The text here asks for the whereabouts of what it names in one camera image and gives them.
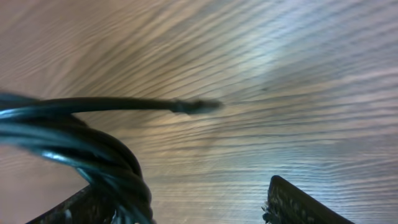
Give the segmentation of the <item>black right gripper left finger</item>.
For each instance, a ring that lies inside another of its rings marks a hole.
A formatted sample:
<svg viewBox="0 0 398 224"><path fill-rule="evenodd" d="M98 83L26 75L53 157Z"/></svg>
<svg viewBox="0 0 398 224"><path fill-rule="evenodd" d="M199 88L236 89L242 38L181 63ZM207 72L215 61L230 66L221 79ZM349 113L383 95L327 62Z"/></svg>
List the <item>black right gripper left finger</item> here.
<svg viewBox="0 0 398 224"><path fill-rule="evenodd" d="M109 195L88 185L27 224L120 224L120 214Z"/></svg>

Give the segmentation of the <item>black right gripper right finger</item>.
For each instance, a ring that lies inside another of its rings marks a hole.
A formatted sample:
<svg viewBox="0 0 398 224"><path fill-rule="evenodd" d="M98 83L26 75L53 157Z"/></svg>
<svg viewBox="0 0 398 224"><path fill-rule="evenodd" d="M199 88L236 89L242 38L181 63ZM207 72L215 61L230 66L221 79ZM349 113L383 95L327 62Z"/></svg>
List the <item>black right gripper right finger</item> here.
<svg viewBox="0 0 398 224"><path fill-rule="evenodd" d="M262 210L270 224L353 224L279 175L271 178Z"/></svg>

